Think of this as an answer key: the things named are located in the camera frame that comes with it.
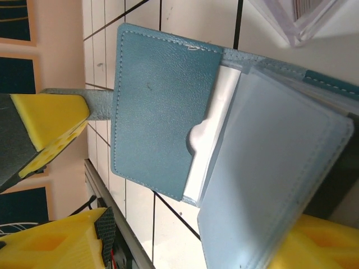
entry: tile grout line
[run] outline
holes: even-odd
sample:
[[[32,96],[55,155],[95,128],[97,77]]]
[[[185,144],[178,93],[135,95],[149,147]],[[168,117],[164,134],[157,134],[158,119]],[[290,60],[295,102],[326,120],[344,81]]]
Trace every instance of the tile grout line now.
[[[95,141],[96,141],[96,170],[98,169],[99,167],[99,156],[98,156],[98,153],[97,153],[97,132],[96,130],[93,128],[93,130],[95,131]]]
[[[105,24],[106,24],[106,1],[104,0],[103,1],[103,16],[104,16],[104,21],[105,21]],[[106,28],[105,28],[105,85],[107,87],[107,46],[106,46]]]
[[[91,84],[91,83],[87,83],[87,82],[85,84],[89,85],[89,86],[92,86],[92,87],[100,88],[102,90],[113,91],[113,89],[111,89],[111,88],[103,87],[103,86],[96,85],[96,84]]]
[[[93,16],[92,16],[92,0],[91,0],[91,32],[94,31],[94,20],[93,20]],[[95,84],[95,53],[94,53],[94,39],[91,38],[91,42],[92,42],[92,72],[94,74],[94,84]]]
[[[95,131],[95,133],[96,133],[99,137],[102,138],[102,140],[107,144],[107,146],[109,146],[109,147],[111,148],[111,145],[105,140],[105,138],[103,138],[103,137],[94,129],[94,127],[91,126],[91,124],[88,124],[88,125],[92,128],[92,130]]]
[[[125,219],[127,219],[127,179],[125,180]]]
[[[162,0],[159,0],[159,30],[162,31]]]
[[[198,240],[201,240],[200,235],[185,221],[173,208],[170,206],[158,193],[153,191],[153,193],[168,207],[169,210],[172,211],[172,213],[193,233],[195,237],[198,238]]]
[[[110,171],[111,171],[111,163],[109,160],[109,157],[108,157],[108,153],[109,153],[109,150],[111,150],[111,147],[109,145],[107,145],[107,173],[108,173],[108,191],[110,191]]]
[[[236,28],[235,28],[235,30],[234,30],[233,49],[238,49],[238,44],[239,44],[239,42],[240,42],[240,30],[241,30],[241,21],[242,21],[242,11],[243,11],[243,0],[238,0],[237,18],[236,18]]]
[[[123,8],[124,8],[125,11],[126,11],[126,0],[123,0],[123,2],[124,2]]]
[[[96,135],[96,131],[94,130],[94,132],[95,132],[95,144],[96,144],[96,166],[97,166],[97,135]]]
[[[131,13],[132,11],[134,11],[135,9],[137,9],[138,7],[142,6],[144,3],[147,3],[150,0],[142,0],[141,2],[139,2],[138,4],[134,5],[133,7],[131,7],[129,10],[125,11],[123,14],[119,15],[118,17],[114,18],[112,21],[110,21],[109,23],[105,24],[104,26],[102,26],[100,29],[94,31],[91,35],[89,35],[87,38],[84,39],[87,40],[90,37],[94,36],[95,34],[101,32],[103,29],[105,29],[106,27],[110,26],[111,24],[113,24],[114,22],[118,21],[119,19],[121,19],[122,17],[125,17],[127,14]]]
[[[156,195],[153,193],[153,222],[152,222],[152,263],[155,252],[155,215],[156,215]]]

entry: black mesh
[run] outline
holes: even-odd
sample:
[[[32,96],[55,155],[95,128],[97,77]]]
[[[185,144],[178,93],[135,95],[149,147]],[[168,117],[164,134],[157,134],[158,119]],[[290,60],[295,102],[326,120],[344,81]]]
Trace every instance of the black mesh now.
[[[102,259],[106,265],[111,261],[111,250],[115,238],[116,223],[112,208],[109,207],[104,214],[95,221],[95,231],[98,239],[102,241]]]

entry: leather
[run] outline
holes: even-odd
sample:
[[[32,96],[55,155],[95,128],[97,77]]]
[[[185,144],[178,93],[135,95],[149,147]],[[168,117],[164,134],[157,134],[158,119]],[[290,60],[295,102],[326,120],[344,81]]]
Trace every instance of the leather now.
[[[198,215],[208,269],[265,268],[352,133],[344,115],[242,74]]]
[[[222,48],[123,24],[118,29],[112,172],[181,200]]]

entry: teal leather wallet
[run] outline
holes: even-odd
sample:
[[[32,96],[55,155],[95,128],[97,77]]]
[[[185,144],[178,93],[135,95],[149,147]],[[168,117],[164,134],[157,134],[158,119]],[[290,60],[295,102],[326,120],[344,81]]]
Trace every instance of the teal leather wallet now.
[[[112,172],[199,206],[208,268],[264,268],[355,132],[359,88],[129,24],[116,61]]]

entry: yellow object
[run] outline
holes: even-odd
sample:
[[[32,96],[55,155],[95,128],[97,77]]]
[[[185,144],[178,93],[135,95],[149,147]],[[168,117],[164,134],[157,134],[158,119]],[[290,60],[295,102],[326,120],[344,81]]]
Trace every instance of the yellow object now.
[[[79,126],[90,114],[79,95],[12,94],[11,99],[37,151]]]
[[[36,171],[51,162],[72,140],[80,135],[86,125],[87,121],[84,121],[79,126],[69,130],[57,140],[52,142],[51,145],[43,149],[38,156],[36,156],[19,172],[19,177],[24,178],[29,173]]]
[[[268,269],[359,269],[359,230],[303,215]]]
[[[106,208],[6,235],[0,249],[1,269],[99,269],[102,241],[94,223]]]

